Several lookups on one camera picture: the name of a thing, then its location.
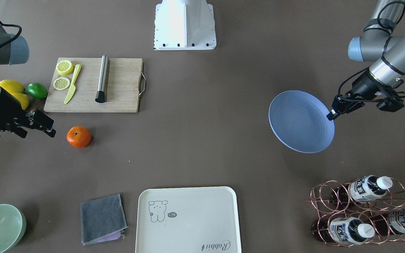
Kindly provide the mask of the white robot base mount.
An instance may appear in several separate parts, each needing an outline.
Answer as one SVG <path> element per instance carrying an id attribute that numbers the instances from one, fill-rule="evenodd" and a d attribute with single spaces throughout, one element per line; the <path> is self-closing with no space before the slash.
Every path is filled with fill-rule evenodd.
<path id="1" fill-rule="evenodd" d="M 213 5 L 205 0 L 163 0 L 155 7 L 154 50 L 217 47 Z"/>

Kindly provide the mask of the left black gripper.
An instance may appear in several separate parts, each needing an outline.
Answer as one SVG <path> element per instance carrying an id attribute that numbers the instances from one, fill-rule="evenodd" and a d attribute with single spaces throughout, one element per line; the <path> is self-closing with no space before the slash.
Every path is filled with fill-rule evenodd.
<path id="1" fill-rule="evenodd" d="M 350 79 L 361 73 L 361 75 L 352 82 L 352 88 L 343 95 L 341 89 L 343 85 Z M 332 103 L 332 109 L 328 115 L 326 115 L 329 121 L 336 120 L 340 114 L 351 113 L 357 109 L 365 106 L 365 103 L 379 103 L 382 99 L 375 100 L 376 93 L 380 90 L 376 86 L 378 82 L 371 76 L 368 70 L 362 70 L 353 76 L 347 78 L 339 86 L 337 95 L 334 97 Z"/>

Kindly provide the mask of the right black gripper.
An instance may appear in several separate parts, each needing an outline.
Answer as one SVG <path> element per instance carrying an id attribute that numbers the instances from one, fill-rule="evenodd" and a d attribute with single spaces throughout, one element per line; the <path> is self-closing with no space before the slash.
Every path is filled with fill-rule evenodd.
<path id="1" fill-rule="evenodd" d="M 16 134 L 21 138 L 27 136 L 25 128 L 44 132 L 54 138 L 56 130 L 53 129 L 54 120 L 38 108 L 30 111 L 22 110 L 21 105 L 8 92 L 0 93 L 0 131 Z"/>

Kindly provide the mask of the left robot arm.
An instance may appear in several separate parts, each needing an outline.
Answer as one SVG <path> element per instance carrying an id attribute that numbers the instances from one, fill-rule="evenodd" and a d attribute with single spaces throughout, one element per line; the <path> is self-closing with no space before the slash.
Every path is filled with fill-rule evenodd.
<path id="1" fill-rule="evenodd" d="M 404 107 L 405 92 L 397 91 L 405 75 L 405 35 L 394 37 L 397 24 L 405 12 L 405 1 L 379 0 L 363 35 L 350 41 L 351 60 L 372 62 L 370 67 L 354 74 L 350 91 L 341 90 L 333 99 L 330 121 L 342 114 L 362 108 L 365 103 L 376 103 L 381 111 L 396 112 Z"/>

